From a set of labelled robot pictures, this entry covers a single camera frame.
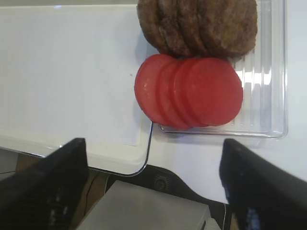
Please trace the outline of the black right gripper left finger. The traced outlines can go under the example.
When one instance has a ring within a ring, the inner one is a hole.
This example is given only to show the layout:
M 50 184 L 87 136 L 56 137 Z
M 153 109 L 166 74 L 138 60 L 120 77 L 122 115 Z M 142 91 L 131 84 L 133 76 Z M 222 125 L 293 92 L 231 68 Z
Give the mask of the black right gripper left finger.
M 88 179 L 86 142 L 75 138 L 0 183 L 2 230 L 67 230 Z

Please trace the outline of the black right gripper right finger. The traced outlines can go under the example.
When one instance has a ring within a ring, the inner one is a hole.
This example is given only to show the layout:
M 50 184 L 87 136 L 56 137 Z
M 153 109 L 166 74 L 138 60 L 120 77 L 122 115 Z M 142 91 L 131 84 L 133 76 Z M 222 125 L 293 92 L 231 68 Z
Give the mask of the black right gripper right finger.
M 307 183 L 227 138 L 219 168 L 240 230 L 305 230 Z

